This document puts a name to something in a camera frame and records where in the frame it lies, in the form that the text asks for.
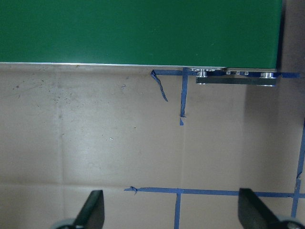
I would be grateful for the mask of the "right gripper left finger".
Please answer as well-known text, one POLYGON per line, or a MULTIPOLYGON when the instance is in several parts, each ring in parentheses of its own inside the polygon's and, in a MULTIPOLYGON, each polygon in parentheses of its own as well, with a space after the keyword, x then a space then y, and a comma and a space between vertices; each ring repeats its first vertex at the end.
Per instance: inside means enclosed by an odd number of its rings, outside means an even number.
POLYGON ((72 224, 73 229, 102 229, 105 220, 102 190, 93 190, 72 224))

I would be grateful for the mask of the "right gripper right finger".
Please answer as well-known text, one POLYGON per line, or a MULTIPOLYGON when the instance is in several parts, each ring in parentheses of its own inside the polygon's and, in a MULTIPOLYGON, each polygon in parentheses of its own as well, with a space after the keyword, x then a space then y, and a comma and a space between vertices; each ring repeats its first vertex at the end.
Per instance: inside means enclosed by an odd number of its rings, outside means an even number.
POLYGON ((262 200, 249 188, 240 188, 238 196, 238 219, 244 229, 285 229, 262 200))

